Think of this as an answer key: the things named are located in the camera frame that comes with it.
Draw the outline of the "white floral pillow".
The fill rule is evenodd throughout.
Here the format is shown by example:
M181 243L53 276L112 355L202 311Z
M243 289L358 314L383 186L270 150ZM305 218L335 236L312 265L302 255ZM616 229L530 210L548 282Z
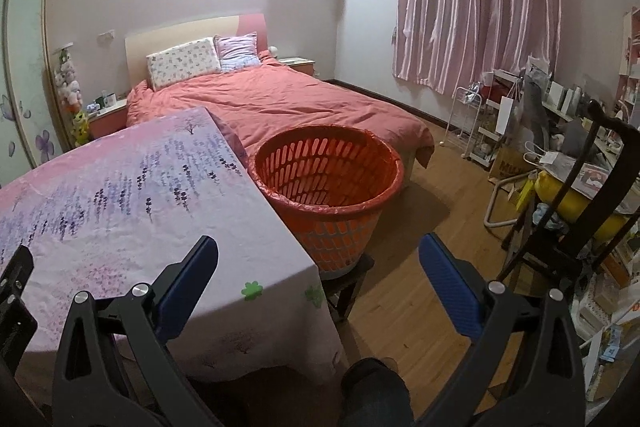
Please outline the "white floral pillow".
M216 74L221 66L214 39L205 37L178 44L146 57L150 85L154 91L198 76Z

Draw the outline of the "dark wooden stool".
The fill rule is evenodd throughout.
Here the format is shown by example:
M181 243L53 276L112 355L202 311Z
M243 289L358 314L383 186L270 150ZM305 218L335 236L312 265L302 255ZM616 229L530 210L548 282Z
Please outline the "dark wooden stool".
M373 268L374 260L363 254L354 267L336 279L323 280L322 287L326 294L330 314L335 324L348 320L350 311L360 293L364 278Z

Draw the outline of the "coral red duvet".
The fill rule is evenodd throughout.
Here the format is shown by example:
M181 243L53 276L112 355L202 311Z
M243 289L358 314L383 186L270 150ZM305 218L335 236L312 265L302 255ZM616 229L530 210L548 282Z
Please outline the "coral red duvet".
M338 124L368 130L426 167L435 150L427 124L376 98L318 80L267 54L249 68L194 77L153 90L145 80L127 98L129 127L179 110L204 107L240 139L247 153L284 129Z

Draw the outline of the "black yellow chair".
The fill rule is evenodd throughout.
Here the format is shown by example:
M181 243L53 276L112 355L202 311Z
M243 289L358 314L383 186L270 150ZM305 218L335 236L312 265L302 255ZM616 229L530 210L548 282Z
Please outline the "black yellow chair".
M548 285L559 287L567 297L573 296L582 272L597 270L639 219L638 211L634 211L613 235L600 233L608 219L620 211L639 174L639 131L606 116L597 101L589 102L588 114L591 128L580 155L534 231L506 262L498 281L510 277L524 263L540 273ZM594 194L585 195L575 183L588 173L586 159L602 128L622 139L622 153L602 186Z

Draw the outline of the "pink striped pillow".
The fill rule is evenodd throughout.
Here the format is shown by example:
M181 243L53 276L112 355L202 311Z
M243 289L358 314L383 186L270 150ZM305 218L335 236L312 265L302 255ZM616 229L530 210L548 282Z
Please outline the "pink striped pillow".
M256 31L242 36L215 36L214 45L221 72L235 72L260 65Z

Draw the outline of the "person's dark trouser knee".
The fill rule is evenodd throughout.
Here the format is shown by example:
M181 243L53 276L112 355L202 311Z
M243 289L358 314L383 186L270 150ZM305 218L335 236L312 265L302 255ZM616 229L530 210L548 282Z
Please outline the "person's dark trouser knee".
M410 393L393 359L364 358L341 380L339 426L413 426Z

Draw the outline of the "cluttered desk shelf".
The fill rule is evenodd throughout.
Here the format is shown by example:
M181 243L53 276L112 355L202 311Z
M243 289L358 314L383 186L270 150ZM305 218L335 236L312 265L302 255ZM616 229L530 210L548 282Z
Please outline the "cluttered desk shelf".
M620 54L620 72L616 88L614 107L616 117L626 124L637 127L639 124L639 9L635 6L623 18L623 43ZM518 219L512 220L512 230L502 242L502 248L509 251L506 262L520 249L525 239L534 231L535 220L541 218L547 210L554 194L564 183L579 156L591 128L588 117L574 116L564 122L564 141L559 150L552 150L549 161L541 161L541 153L526 153L525 159L536 170L527 174L512 176L512 182L524 181L521 204L525 207ZM600 129L594 144L590 147L586 159L588 173L575 184L582 194L594 194L602 186L605 175L613 169L622 153L623 141L608 130ZM613 235L639 205L639 187L634 184L620 205L620 211L608 219L601 234Z

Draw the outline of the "beige pink headboard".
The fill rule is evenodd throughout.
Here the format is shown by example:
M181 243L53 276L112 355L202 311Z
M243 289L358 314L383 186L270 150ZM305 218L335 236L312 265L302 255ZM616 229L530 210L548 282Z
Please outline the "beige pink headboard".
M149 79L146 57L152 53L205 37L242 36L255 31L259 52L268 49L266 19L262 13L240 14L190 20L165 27L138 32L125 38L126 61L130 87Z

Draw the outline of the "white mug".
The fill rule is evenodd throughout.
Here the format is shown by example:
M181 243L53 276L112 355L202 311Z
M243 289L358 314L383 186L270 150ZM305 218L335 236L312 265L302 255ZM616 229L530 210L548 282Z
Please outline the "white mug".
M104 101L105 107L111 107L116 103L117 98L116 98L116 95L114 95L114 93L109 93L107 95L104 95L103 101Z

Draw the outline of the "far bedside table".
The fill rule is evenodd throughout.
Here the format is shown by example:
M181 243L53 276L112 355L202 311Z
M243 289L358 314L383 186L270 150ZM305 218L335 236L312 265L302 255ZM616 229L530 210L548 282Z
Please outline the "far bedside table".
M305 75L314 77L314 65L315 61L310 58L292 56L292 57L281 57L278 62L284 66L288 66L296 70L296 72L302 72Z

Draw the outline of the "yellow green plush toy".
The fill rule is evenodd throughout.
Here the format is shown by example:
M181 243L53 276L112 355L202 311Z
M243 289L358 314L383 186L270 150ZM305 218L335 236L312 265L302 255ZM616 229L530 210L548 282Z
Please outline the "yellow green plush toy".
M72 138L74 147L85 145L91 140L89 119L83 110L80 110L72 118Z

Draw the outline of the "floral sliding wardrobe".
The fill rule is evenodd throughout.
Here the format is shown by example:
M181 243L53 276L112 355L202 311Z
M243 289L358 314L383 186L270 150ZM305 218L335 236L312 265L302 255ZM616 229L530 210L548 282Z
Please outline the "floral sliding wardrobe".
M70 148L53 90L46 0L1 0L1 184Z

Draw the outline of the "pink bedside table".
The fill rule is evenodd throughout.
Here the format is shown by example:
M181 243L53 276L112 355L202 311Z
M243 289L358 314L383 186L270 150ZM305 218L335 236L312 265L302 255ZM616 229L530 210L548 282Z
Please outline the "pink bedside table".
M89 119L89 131L93 139L103 138L126 128L127 124L127 100L123 98L114 105L99 110Z

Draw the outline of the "pink lavender print tablecloth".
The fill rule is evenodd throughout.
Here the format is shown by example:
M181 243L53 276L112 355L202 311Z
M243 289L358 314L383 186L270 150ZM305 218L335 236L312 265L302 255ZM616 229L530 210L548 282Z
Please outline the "pink lavender print tablecloth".
M202 236L214 276L169 350L184 373L226 381L287 366L329 381L342 344L319 272L250 179L213 117L186 109L54 158L1 191L1 256L35 269L23 298L38 329L17 378L48 396L73 297L125 294Z

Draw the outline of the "jar of plush toys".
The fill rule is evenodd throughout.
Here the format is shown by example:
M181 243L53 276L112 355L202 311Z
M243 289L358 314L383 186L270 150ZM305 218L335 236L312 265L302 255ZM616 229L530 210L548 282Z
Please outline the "jar of plush toys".
M78 114L82 109L82 95L77 72L70 49L72 44L66 44L58 50L58 61L54 69L53 80L61 107L72 115Z

